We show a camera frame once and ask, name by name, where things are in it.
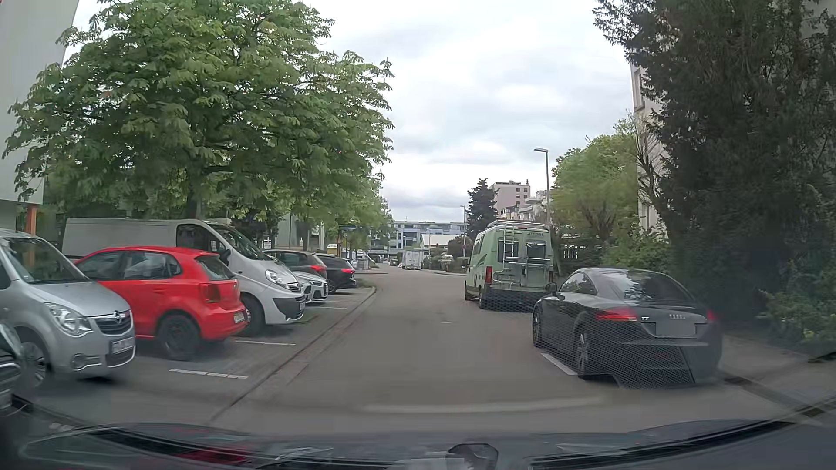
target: red car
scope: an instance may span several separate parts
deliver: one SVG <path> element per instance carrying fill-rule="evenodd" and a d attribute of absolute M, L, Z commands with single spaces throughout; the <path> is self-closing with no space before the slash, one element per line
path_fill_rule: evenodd
<path fill-rule="evenodd" d="M 215 253 L 191 248 L 106 248 L 75 262 L 130 305 L 137 338 L 156 339 L 173 360 L 202 341 L 222 341 L 249 323 L 235 274 Z"/>

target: roof rack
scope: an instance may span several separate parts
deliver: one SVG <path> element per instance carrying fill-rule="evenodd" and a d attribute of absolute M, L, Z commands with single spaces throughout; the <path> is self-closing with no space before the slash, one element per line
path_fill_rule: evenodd
<path fill-rule="evenodd" d="M 542 230 L 547 230 L 546 224 L 544 223 L 536 223 L 536 222 L 527 222 L 523 220 L 507 220 L 507 219 L 497 219 L 489 224 L 488 227 L 525 227 L 525 228 L 541 228 Z"/>

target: asphalt road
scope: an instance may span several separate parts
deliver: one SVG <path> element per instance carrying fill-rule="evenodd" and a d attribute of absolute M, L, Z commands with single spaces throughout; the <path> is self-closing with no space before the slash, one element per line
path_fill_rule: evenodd
<path fill-rule="evenodd" d="M 382 270 L 362 276 L 374 295 L 334 295 L 308 310 L 303 324 L 232 338 L 189 363 L 140 348 L 124 378 L 67 382 L 37 402 L 99 423 L 180 422 L 283 436 L 629 431 L 785 412 L 723 382 L 625 389 L 581 381 L 532 346 L 529 314 L 465 301 L 463 277 Z"/>

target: cloudy sky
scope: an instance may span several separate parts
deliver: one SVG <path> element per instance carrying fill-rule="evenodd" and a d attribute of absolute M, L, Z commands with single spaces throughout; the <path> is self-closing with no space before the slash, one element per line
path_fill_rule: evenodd
<path fill-rule="evenodd" d="M 384 196 L 396 220 L 462 220 L 479 178 L 546 186 L 550 158 L 609 132 L 631 106 L 630 67 L 593 25 L 594 0 L 304 0 L 336 21 L 323 49 L 395 78 Z M 75 23 L 98 10 L 80 0 Z"/>

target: orange pole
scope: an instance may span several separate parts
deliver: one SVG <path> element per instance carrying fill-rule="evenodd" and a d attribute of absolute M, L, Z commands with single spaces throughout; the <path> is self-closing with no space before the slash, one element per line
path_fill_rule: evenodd
<path fill-rule="evenodd" d="M 25 229 L 25 232 L 30 234 L 30 235 L 34 235 L 37 223 L 38 223 L 38 205 L 37 204 L 29 204 L 26 207 L 26 229 Z"/>

